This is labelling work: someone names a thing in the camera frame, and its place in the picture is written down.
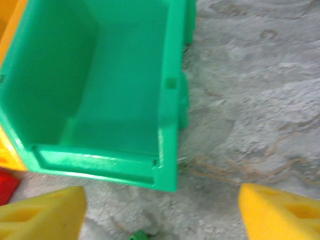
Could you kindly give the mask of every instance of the bin front lip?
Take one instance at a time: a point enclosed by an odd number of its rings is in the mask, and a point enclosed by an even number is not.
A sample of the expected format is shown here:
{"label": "bin front lip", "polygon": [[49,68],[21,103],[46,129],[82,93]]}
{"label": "bin front lip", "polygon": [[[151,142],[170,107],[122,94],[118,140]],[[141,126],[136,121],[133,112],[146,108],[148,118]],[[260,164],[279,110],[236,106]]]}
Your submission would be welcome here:
{"label": "bin front lip", "polygon": [[18,0],[14,11],[5,27],[2,38],[0,39],[0,68],[6,58],[10,45],[15,37],[20,20],[25,12],[28,0]]}

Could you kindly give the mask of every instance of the plastic bin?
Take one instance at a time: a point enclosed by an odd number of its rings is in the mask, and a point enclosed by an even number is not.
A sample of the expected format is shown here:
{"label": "plastic bin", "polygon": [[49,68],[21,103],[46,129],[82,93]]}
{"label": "plastic bin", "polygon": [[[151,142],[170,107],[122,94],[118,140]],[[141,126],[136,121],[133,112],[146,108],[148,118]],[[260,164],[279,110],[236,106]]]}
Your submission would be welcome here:
{"label": "plastic bin", "polygon": [[177,188],[195,0],[29,0],[0,70],[30,171]]}
{"label": "plastic bin", "polygon": [[0,127],[0,168],[26,171],[26,167]]}
{"label": "plastic bin", "polygon": [[0,0],[0,67],[14,38],[28,0]]}

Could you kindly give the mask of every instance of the orange plastic bin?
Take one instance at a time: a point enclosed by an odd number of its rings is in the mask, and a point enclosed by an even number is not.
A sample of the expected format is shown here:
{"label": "orange plastic bin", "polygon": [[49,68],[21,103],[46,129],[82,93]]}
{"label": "orange plastic bin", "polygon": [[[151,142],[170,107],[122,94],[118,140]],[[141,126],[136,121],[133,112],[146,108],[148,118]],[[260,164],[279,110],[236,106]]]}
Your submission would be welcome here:
{"label": "orange plastic bin", "polygon": [[[0,68],[15,36],[28,0],[0,0]],[[0,128],[0,167],[25,171],[26,167]]]}
{"label": "orange plastic bin", "polygon": [[0,0],[0,67],[15,36],[28,0]]}

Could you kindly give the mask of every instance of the storage bin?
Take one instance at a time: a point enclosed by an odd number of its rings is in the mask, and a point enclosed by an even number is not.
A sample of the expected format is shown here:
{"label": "storage bin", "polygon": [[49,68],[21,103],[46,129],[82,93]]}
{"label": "storage bin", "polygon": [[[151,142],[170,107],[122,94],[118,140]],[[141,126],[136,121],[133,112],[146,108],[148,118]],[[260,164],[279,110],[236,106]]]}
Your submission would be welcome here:
{"label": "storage bin", "polygon": [[29,0],[0,70],[27,169],[177,188],[195,0]]}
{"label": "storage bin", "polygon": [[28,0],[0,1],[0,67],[14,38]]}

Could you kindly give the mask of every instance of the toy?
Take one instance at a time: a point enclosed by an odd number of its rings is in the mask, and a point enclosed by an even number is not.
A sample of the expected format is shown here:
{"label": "toy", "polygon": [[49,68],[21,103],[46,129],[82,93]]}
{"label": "toy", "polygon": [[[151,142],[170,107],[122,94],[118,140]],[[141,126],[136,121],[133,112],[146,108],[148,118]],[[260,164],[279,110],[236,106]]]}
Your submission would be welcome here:
{"label": "toy", "polygon": [[148,240],[148,235],[143,231],[143,230],[139,230],[137,232],[135,232],[130,238],[129,240]]}
{"label": "toy", "polygon": [[7,204],[0,207],[0,239],[77,240],[85,212],[81,186]]}
{"label": "toy", "polygon": [[320,201],[244,183],[239,208],[249,240],[320,239]]}

